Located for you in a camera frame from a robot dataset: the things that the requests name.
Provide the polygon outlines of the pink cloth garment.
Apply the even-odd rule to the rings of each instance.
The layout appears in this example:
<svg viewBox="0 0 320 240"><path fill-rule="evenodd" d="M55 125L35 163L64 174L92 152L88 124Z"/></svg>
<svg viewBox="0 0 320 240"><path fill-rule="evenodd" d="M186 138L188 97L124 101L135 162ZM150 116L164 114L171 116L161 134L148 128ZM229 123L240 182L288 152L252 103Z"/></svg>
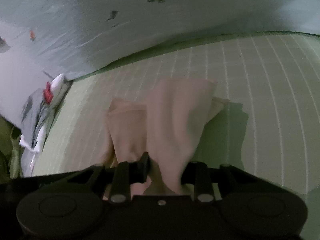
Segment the pink cloth garment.
<svg viewBox="0 0 320 240"><path fill-rule="evenodd" d="M98 161L107 167L148 152L151 172L134 183L132 195L189 194L182 173L195 154L205 125L228 104L214 95L216 84L200 79L164 79L143 101L115 98L104 115L104 143Z"/></svg>

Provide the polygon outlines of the olive green fabric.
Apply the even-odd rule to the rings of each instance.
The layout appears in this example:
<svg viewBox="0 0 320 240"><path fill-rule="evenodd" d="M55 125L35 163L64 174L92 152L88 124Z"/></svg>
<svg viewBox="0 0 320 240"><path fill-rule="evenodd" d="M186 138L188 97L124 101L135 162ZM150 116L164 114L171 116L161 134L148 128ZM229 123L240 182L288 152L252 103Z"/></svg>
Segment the olive green fabric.
<svg viewBox="0 0 320 240"><path fill-rule="evenodd" d="M23 177L21 156L24 148L20 145L21 131L1 116L1 184L10 179Z"/></svg>

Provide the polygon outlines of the white folded cloth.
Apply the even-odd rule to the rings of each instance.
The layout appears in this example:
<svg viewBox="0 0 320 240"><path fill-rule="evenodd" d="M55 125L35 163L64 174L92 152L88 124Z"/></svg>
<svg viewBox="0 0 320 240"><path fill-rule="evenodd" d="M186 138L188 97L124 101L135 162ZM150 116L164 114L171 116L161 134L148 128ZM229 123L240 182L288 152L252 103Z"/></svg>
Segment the white folded cloth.
<svg viewBox="0 0 320 240"><path fill-rule="evenodd" d="M21 116L20 145L41 153L52 126L55 112L69 88L65 74L58 75L45 88L35 90L26 100Z"/></svg>

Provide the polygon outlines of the grey garment with red cuff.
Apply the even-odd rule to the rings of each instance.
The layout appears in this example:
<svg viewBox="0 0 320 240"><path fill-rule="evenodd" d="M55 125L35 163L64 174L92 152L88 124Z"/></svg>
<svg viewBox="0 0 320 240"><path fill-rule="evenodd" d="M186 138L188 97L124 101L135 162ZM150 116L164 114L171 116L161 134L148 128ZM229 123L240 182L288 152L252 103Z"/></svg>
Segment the grey garment with red cuff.
<svg viewBox="0 0 320 240"><path fill-rule="evenodd" d="M51 83L46 83L45 88L35 90L27 98L21 115L21 140L20 144L33 150L37 144L37 138L43 125L49 118L50 104L54 98Z"/></svg>

